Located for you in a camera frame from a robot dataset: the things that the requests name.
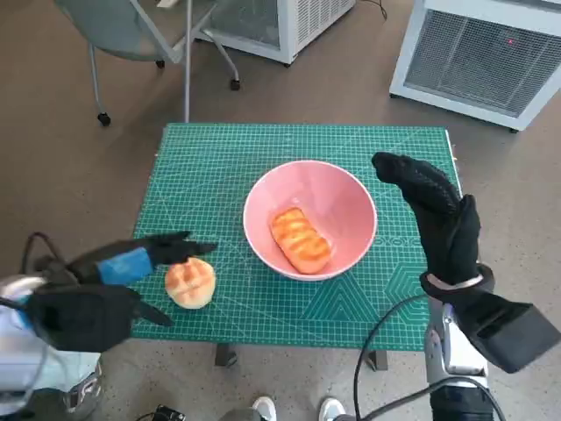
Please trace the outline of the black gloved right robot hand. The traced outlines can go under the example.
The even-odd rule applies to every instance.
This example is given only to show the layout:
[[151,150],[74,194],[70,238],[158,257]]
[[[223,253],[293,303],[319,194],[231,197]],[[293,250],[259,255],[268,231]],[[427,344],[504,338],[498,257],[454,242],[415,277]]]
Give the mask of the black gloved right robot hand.
[[397,186],[414,212],[428,273],[451,286],[476,278],[480,221],[474,196],[461,196],[427,161],[378,152],[372,164],[378,179]]

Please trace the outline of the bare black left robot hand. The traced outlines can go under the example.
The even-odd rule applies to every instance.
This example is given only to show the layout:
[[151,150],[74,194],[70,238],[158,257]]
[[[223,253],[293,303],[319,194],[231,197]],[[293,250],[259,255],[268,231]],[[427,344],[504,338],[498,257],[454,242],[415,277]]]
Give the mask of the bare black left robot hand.
[[129,287],[159,266],[183,263],[217,248],[216,243],[189,240],[188,236],[188,231],[178,231],[117,240],[80,255],[70,261],[66,269],[79,283],[88,284],[102,295],[109,328],[128,332],[137,318],[169,327],[173,324],[171,318],[143,302]]

